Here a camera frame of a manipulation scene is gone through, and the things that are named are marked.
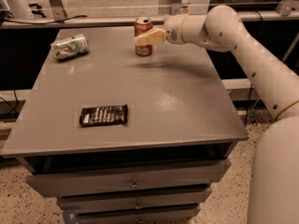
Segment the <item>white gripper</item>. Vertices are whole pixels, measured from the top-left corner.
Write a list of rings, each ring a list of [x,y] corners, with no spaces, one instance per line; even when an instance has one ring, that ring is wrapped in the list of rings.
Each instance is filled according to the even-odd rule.
[[[138,35],[134,38],[136,46],[159,45],[165,40],[172,44],[182,45],[183,35],[182,26],[186,18],[185,14],[167,15],[164,17],[164,29],[153,28],[146,33]]]

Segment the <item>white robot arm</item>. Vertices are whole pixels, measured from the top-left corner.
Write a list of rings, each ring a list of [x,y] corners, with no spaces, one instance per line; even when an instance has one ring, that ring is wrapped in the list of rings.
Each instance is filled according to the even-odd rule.
[[[137,35],[137,46],[194,44],[230,51],[275,122],[257,144],[249,189],[248,224],[299,222],[299,76],[247,31],[231,7],[206,15],[164,18],[163,28]]]

